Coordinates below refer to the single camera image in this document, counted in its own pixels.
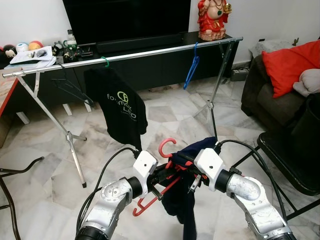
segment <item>red cushion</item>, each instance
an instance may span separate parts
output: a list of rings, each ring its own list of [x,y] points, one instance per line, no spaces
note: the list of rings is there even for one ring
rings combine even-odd
[[[273,97],[278,98],[293,90],[303,71],[320,69],[320,40],[270,53],[263,51],[262,59],[271,78]]]

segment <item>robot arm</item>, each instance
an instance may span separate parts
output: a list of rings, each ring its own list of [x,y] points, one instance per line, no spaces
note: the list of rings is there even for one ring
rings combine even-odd
[[[291,229],[270,204],[264,186],[253,177],[227,171],[211,148],[200,151],[194,164],[209,178],[209,189],[226,193],[244,211],[248,226],[257,240],[295,240]]]
[[[158,161],[150,153],[142,151],[133,165],[133,177],[105,185],[99,201],[81,225],[75,240],[110,240],[125,206],[132,199],[143,198],[150,192],[150,183],[157,183],[150,179],[157,164]],[[266,191],[258,180],[227,171],[222,159],[211,148],[201,150],[194,165],[209,178],[208,187],[211,191],[217,189],[235,200],[244,211],[245,219],[257,240],[296,239],[278,211],[269,203]],[[158,182],[165,178],[163,175],[155,177]]]

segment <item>logo on t-shirt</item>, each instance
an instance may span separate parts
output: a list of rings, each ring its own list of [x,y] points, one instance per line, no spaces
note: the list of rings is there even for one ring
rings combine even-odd
[[[118,104],[119,106],[123,106],[123,108],[121,109],[121,112],[123,114],[129,115],[129,117],[133,121],[137,121],[137,115],[135,115],[133,112],[131,112],[131,106],[128,103],[129,97],[125,92],[118,91],[118,93],[117,93],[118,99],[116,97],[109,95],[109,93],[106,95],[106,97],[111,101],[115,101],[116,104]]]

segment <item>blue hanger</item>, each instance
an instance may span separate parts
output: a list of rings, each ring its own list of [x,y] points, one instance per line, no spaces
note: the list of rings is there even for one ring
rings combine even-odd
[[[188,72],[188,75],[186,76],[186,80],[184,82],[184,86],[183,86],[183,89],[186,90],[186,88],[188,87],[189,85],[189,82],[190,80],[192,79],[194,73],[195,73],[195,70],[199,64],[199,60],[200,60],[200,57],[197,56],[197,45],[198,45],[198,42],[195,43],[194,45],[194,57],[193,57],[193,62],[192,62],[192,65],[190,67],[190,70]]]

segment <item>metal rail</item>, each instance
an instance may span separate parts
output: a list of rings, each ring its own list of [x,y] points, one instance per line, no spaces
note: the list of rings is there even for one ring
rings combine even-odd
[[[197,45],[197,48],[221,45],[226,43],[235,43],[235,42],[242,41],[243,39],[244,39],[243,37],[233,37],[233,38],[227,38],[227,39],[222,39],[217,41],[202,42]],[[107,60],[109,62],[115,62],[120,60],[135,59],[135,58],[141,58],[141,57],[147,57],[147,56],[153,56],[153,55],[159,55],[159,54],[179,52],[183,50],[193,49],[194,47],[195,47],[195,44],[176,46],[176,47],[164,48],[164,49],[153,50],[153,51],[144,51],[144,52],[138,52],[138,53],[132,53],[132,54],[126,54],[126,55],[111,56],[111,57],[108,57]],[[76,67],[81,67],[86,65],[102,64],[105,62],[106,60],[104,60],[103,58],[98,58],[94,60],[65,63],[65,64],[62,64],[62,66],[66,69],[69,69],[69,68],[76,68]],[[60,65],[53,65],[53,66],[30,69],[25,71],[17,71],[13,73],[2,74],[2,75],[4,78],[9,78],[9,77],[15,77],[15,76],[25,76],[27,74],[35,74],[36,72],[44,73],[44,72],[54,71],[59,69],[62,69]]]

